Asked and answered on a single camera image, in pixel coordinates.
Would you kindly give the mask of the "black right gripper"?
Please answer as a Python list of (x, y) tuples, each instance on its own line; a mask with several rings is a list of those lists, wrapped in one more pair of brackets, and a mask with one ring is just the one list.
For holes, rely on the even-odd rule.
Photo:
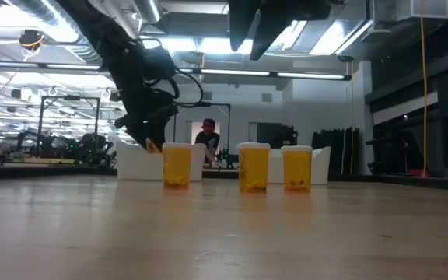
[(249, 57), (258, 61), (293, 20), (322, 20), (330, 12), (331, 5), (325, 0), (270, 0), (263, 4), (261, 0), (229, 0), (230, 47), (235, 52), (239, 50), (254, 17), (259, 15)]

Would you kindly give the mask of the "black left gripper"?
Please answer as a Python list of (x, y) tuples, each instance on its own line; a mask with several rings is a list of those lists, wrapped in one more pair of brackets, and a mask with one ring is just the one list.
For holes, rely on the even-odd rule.
[(173, 93), (156, 88), (159, 79), (152, 83), (146, 83), (143, 78), (113, 77), (113, 80), (126, 110), (126, 114), (114, 122), (115, 128), (128, 128), (128, 134), (144, 149), (149, 138), (162, 151), (165, 127), (178, 112), (175, 99), (179, 97), (179, 89), (174, 79), (167, 80)]

